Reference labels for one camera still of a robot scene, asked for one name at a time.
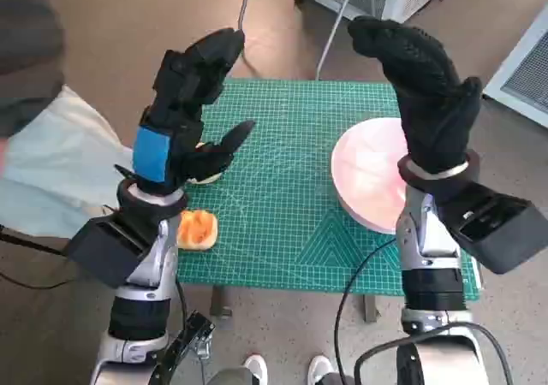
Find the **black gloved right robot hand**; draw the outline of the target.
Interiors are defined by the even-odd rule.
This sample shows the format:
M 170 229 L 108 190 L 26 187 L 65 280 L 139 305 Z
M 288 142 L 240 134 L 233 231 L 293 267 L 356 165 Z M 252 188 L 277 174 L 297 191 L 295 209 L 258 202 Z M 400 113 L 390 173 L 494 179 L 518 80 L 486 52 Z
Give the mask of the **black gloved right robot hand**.
M 354 51 L 378 60 L 393 86 L 412 161 L 430 175 L 464 164 L 480 79 L 461 79 L 442 43 L 418 27 L 358 16 L 348 33 Z

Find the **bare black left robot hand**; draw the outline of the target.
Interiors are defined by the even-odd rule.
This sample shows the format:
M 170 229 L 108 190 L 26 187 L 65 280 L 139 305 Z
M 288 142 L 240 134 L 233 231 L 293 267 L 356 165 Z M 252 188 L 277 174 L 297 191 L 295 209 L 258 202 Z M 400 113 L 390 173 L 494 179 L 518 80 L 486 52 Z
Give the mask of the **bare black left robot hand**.
M 152 86 L 155 98 L 143 111 L 133 145 L 139 189 L 167 195 L 187 181 L 208 180 L 230 166 L 254 121 L 234 126 L 219 143 L 202 142 L 202 111 L 219 98 L 244 44 L 244 32 L 228 27 L 185 51 L 165 52 Z

